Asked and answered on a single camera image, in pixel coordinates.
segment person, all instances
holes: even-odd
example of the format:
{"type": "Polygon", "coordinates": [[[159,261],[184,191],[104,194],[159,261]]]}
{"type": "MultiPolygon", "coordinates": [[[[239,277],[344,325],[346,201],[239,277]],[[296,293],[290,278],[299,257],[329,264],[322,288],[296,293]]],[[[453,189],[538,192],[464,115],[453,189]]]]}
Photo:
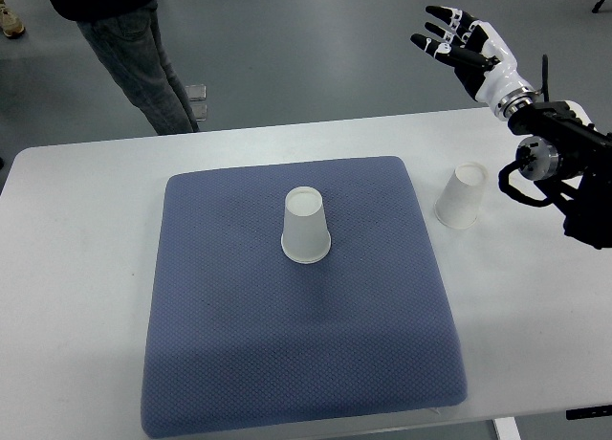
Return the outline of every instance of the person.
{"type": "Polygon", "coordinates": [[[19,38],[26,28],[19,17],[9,8],[5,0],[0,0],[0,28],[6,38],[19,38]]]}
{"type": "Polygon", "coordinates": [[[50,0],[75,21],[130,102],[158,135],[199,131],[186,89],[162,45],[157,0],[50,0]]]}

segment gray floor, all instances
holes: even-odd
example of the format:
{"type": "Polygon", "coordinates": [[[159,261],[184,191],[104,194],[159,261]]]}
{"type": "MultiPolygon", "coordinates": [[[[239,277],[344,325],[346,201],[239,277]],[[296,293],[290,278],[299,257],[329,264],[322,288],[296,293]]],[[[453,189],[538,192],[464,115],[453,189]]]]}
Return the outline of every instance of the gray floor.
{"type": "MultiPolygon", "coordinates": [[[[612,129],[612,0],[599,14],[591,13],[598,0],[159,1],[175,70],[185,85],[208,87],[203,131],[479,106],[449,68],[410,43],[424,30],[426,5],[455,6],[493,23],[535,86],[548,54],[551,98],[577,101],[601,131],[612,129]]],[[[0,187],[25,148],[155,135],[75,24],[48,0],[7,3],[28,32],[0,39],[0,157],[7,162],[0,187]]],[[[610,418],[568,422],[564,413],[517,423],[527,440],[612,432],[610,418]]],[[[483,422],[361,438],[486,440],[494,430],[483,422]]]]}

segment white table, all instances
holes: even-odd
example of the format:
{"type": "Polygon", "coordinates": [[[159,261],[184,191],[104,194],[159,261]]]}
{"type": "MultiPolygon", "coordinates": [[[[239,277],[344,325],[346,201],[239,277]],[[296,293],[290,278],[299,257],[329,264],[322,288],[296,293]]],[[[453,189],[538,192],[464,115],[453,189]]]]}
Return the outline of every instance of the white table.
{"type": "MultiPolygon", "coordinates": [[[[497,189],[519,138],[489,109],[39,147],[0,196],[0,430],[12,440],[146,438],[144,344],[164,187],[189,171],[395,155],[415,186],[462,343],[457,407],[218,432],[334,436],[612,402],[612,252],[562,234],[555,208],[497,189]],[[433,203],[465,161],[490,173],[477,223],[433,203]]],[[[538,191],[516,176],[515,184],[538,191]]]]}

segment paper cup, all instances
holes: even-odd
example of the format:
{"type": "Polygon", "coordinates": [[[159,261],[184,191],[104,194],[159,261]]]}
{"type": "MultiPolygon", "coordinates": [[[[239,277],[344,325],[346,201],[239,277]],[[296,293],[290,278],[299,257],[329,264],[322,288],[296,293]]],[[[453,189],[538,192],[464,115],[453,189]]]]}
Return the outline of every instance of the paper cup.
{"type": "Polygon", "coordinates": [[[297,263],[315,263],[330,250],[323,198],[311,187],[297,187],[285,197],[285,222],[280,237],[283,252],[297,263]]]}
{"type": "Polygon", "coordinates": [[[478,163],[457,166],[434,205],[438,220],[457,230],[472,226],[478,216],[488,175],[487,169],[478,163]]]}

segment robot finger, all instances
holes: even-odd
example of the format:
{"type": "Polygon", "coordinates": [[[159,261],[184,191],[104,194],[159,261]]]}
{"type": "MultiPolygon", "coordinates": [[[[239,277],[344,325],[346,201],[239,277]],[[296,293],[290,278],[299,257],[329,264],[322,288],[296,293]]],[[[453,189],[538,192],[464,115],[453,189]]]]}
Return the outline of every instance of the robot finger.
{"type": "Polygon", "coordinates": [[[479,53],[449,43],[441,43],[419,33],[413,34],[410,40],[428,55],[450,67],[471,67],[487,72],[494,66],[489,59],[479,53]]]}
{"type": "Polygon", "coordinates": [[[436,26],[435,24],[431,24],[430,22],[425,23],[425,28],[431,33],[435,33],[440,38],[442,38],[447,43],[451,45],[461,46],[463,42],[459,39],[457,35],[453,32],[449,32],[446,29],[436,26]]]}
{"type": "Polygon", "coordinates": [[[466,32],[471,32],[474,22],[478,21],[468,12],[456,8],[428,6],[425,11],[449,25],[460,36],[466,32]]]}

